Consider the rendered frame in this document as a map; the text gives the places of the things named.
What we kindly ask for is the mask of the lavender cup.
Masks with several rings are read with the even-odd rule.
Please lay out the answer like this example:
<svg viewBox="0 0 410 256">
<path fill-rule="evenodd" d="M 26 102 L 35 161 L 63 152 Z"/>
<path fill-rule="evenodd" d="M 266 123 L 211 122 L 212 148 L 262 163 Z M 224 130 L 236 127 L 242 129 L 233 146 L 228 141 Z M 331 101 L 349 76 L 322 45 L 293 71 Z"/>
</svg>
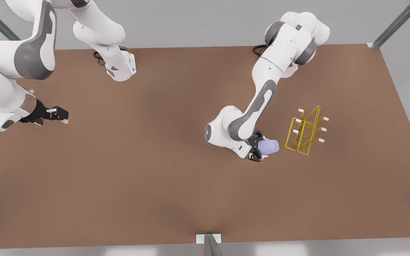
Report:
<svg viewBox="0 0 410 256">
<path fill-rule="evenodd" d="M 262 139 L 258 142 L 258 150 L 262 155 L 270 155 L 278 152 L 279 143 L 277 140 Z"/>
</svg>

